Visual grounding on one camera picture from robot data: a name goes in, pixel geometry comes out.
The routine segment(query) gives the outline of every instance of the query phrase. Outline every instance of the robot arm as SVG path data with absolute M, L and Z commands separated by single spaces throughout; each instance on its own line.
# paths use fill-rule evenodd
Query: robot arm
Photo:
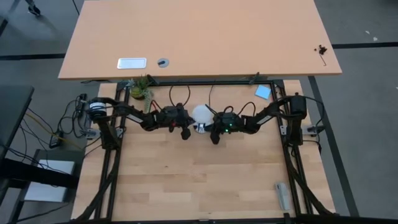
M 288 105 L 289 113 L 281 112 L 280 107 Z M 287 137 L 291 144 L 302 144 L 301 120 L 307 116 L 307 103 L 304 96 L 286 96 L 278 101 L 272 102 L 260 113 L 254 116 L 245 116 L 229 112 L 220 112 L 213 118 L 210 139 L 213 144 L 218 144 L 220 134 L 243 132 L 248 134 L 257 133 L 261 125 L 274 117 L 281 117 L 288 121 Z
M 106 114 L 107 104 L 114 108 L 111 116 Z M 124 102 L 116 101 L 112 98 L 97 97 L 90 101 L 90 108 L 87 113 L 101 130 L 104 149 L 114 149 L 120 146 L 115 128 L 109 125 L 109 120 L 112 117 L 126 116 L 126 118 L 138 123 L 146 131 L 169 128 L 169 131 L 172 132 L 174 128 L 182 128 L 181 137 L 184 140 L 190 137 L 191 133 L 188 126 L 194 122 L 181 103 L 176 106 L 166 106 L 160 111 L 154 110 L 150 113 L 144 113 Z

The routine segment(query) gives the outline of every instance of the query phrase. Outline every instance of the small potted plant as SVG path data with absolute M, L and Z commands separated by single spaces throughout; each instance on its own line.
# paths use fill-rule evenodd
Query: small potted plant
M 141 76 L 138 79 L 130 80 L 130 95 L 136 100 L 145 100 L 144 112 L 148 113 L 150 110 L 150 103 L 152 102 L 152 91 L 148 89 L 150 81 L 148 77 Z

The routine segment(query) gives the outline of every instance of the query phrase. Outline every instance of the light wood desk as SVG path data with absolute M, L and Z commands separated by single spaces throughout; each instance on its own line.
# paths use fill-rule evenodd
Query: light wood desk
M 191 97 L 185 106 L 189 113 L 196 105 L 208 103 L 210 87 L 191 86 Z M 170 104 L 169 88 L 152 88 L 160 106 Z M 240 110 L 247 101 L 253 101 L 258 112 L 268 103 L 254 96 L 256 88 L 257 85 L 215 85 L 211 106 L 217 111 L 228 105 Z M 285 81 L 285 90 L 287 95 L 302 93 L 297 80 Z M 113 98 L 115 91 L 116 84 L 102 84 L 99 96 Z M 187 92 L 187 87 L 175 86 L 173 101 L 184 102 Z M 138 109 L 144 106 L 132 98 L 129 104 Z M 243 114 L 252 114 L 252 107 L 247 106 Z M 303 123 L 310 124 L 310 117 Z M 224 134 L 218 145 L 211 143 L 209 134 L 198 134 L 192 127 L 192 135 L 186 141 L 180 137 L 181 129 L 173 133 L 167 128 L 146 132 L 132 121 L 127 121 L 126 127 L 114 221 L 283 217 L 274 184 L 283 181 L 288 185 L 289 181 L 276 119 L 263 125 L 257 134 Z M 96 142 L 87 151 L 99 144 Z M 317 145 L 305 142 L 300 152 L 308 186 L 333 211 Z M 79 216 L 94 197 L 103 159 L 104 150 L 99 148 L 84 160 L 72 218 Z M 103 215 L 107 201 L 105 195 Z M 304 211 L 303 200 L 300 202 Z
M 323 56 L 319 45 L 328 50 Z M 119 58 L 146 58 L 118 70 Z M 170 64 L 160 68 L 158 59 Z M 337 75 L 313 0 L 85 1 L 60 79 Z

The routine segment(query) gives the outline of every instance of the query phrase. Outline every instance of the gray floor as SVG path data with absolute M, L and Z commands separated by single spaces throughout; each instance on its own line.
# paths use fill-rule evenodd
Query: gray floor
M 0 20 L 9 24 L 0 37 L 0 55 L 65 53 L 78 19 L 71 0 L 36 0 L 44 15 L 40 19 L 27 13 L 21 1 L 9 13 L 13 0 L 0 2 Z M 333 44 L 398 41 L 398 1 L 395 0 L 316 0 L 326 31 Z M 76 0 L 78 8 L 82 0 Z M 336 50 L 343 69 L 338 77 L 317 78 L 338 147 L 353 189 L 361 216 L 398 219 L 398 48 Z M 98 85 L 82 85 L 57 79 L 62 59 L 0 61 L 1 84 L 29 84 L 35 87 L 30 107 L 56 126 L 68 101 L 80 93 L 97 94 Z M 306 77 L 302 81 L 306 95 L 312 91 Z M 319 118 L 316 106 L 309 106 L 312 119 Z M 49 136 L 27 119 L 31 128 L 44 140 Z M 343 192 L 322 134 L 322 159 L 337 212 L 347 215 Z M 40 148 L 27 136 L 28 154 Z M 12 147 L 24 150 L 19 131 Z M 63 150 L 75 150 L 64 147 Z M 0 207 L 0 223 L 6 223 L 10 204 L 18 191 L 10 190 Z M 21 217 L 45 212 L 56 203 L 29 202 Z M 65 222 L 72 204 L 55 213 L 24 223 Z

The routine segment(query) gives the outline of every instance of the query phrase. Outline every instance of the black metal frame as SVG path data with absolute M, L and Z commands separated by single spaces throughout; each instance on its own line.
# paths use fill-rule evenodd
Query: black metal frame
M 273 100 L 278 99 L 277 88 L 279 89 L 280 96 L 286 95 L 282 80 L 267 80 L 267 78 L 264 79 L 263 77 L 256 77 L 255 79 L 252 79 L 252 80 L 242 80 L 242 79 L 236 79 L 236 78 L 230 79 L 230 80 L 214 80 L 214 79 L 210 79 L 210 78 L 195 78 L 195 79 L 189 79 L 189 78 L 181 79 L 180 78 L 178 80 L 170 80 L 170 79 L 161 80 L 161 79 L 157 78 L 154 85 L 157 85 L 157 86 L 248 85 L 249 82 L 256 84 L 256 85 L 269 85 L 271 87 L 271 95 L 272 95 Z M 125 90 L 124 102 L 128 103 L 128 99 L 129 99 L 129 93 L 128 93 L 129 91 L 128 90 L 129 89 L 128 89 L 128 87 L 125 87 L 125 86 L 126 86 L 126 83 L 118 83 L 115 100 L 119 100 L 119 98 L 121 96 L 121 91 Z M 126 118 L 122 118 L 121 124 L 120 124 L 121 128 L 125 128 L 124 127 L 125 122 L 126 122 Z M 283 125 L 282 118 L 277 118 L 277 122 L 278 122 L 279 126 Z M 116 124 L 116 122 L 114 120 L 112 120 L 111 125 L 113 127 L 115 127 L 115 124 Z M 282 143 L 282 148 L 284 151 L 284 159 L 285 159 L 285 163 L 287 166 L 290 192 L 292 195 L 295 216 L 297 218 L 299 218 L 299 217 L 302 218 L 302 215 L 307 215 L 305 218 L 307 218 L 307 219 L 309 218 L 310 220 L 312 217 L 317 218 L 317 216 L 313 215 L 313 209 L 312 209 L 313 203 L 310 200 L 310 198 L 313 198 L 313 195 L 312 195 L 312 197 L 309 197 L 308 195 L 306 195 L 304 190 L 303 190 L 303 198 L 304 198 L 304 204 L 305 204 L 307 213 L 302 213 L 302 211 L 301 211 L 299 196 L 298 196 L 297 188 L 296 188 L 296 181 L 298 181 L 297 178 L 299 178 L 301 183 L 306 184 L 306 180 L 305 180 L 303 164 L 302 164 L 301 157 L 300 157 L 299 147 L 292 148 L 292 150 L 295 154 L 295 157 L 294 157 L 295 165 L 297 167 L 297 172 L 294 175 L 291 172 L 291 167 L 289 167 L 289 165 L 288 165 L 288 164 L 292 164 L 292 159 L 291 159 L 291 156 L 289 153 L 289 147 L 286 144 L 285 138 L 282 135 L 280 130 L 279 130 L 279 133 L 280 133 L 280 140 Z M 104 180 L 106 179 L 106 176 L 108 173 L 110 154 L 111 154 L 111 151 L 107 150 L 106 154 L 105 154 L 103 170 L 102 170 L 102 174 L 101 174 L 101 183 L 100 183 L 101 185 L 103 184 Z M 121 150 L 116 150 L 115 163 L 119 164 L 120 156 L 121 156 Z M 117 179 L 115 178 L 112 181 L 111 192 L 110 192 L 109 201 L 108 201 L 108 211 L 106 213 L 106 218 L 104 218 L 108 222 L 110 222 L 110 220 L 112 219 L 114 198 L 115 198 L 115 194 L 116 194 L 116 184 L 117 184 Z M 97 219 L 101 217 L 102 200 L 103 200 L 103 198 L 101 199 L 101 203 L 99 203 L 99 205 L 96 207 L 95 218 L 97 218 Z M 328 215 L 321 215 L 321 217 L 329 217 L 330 218 L 330 216 L 328 216 Z M 290 222 L 293 222 L 294 219 L 295 218 L 290 218 L 288 213 L 285 213 L 284 218 L 255 218 L 255 219 L 227 219 L 227 220 L 166 220 L 166 221 L 159 220 L 159 221 L 126 221 L 126 222 L 111 222 L 111 223 L 135 223 L 135 224 L 140 224 L 140 223 L 176 223 L 176 224 L 185 224 L 185 223 L 187 223 L 187 224 L 188 223 L 189 224 L 191 224 L 191 223 L 212 223 L 212 224 L 215 224 L 215 223 L 290 223 Z

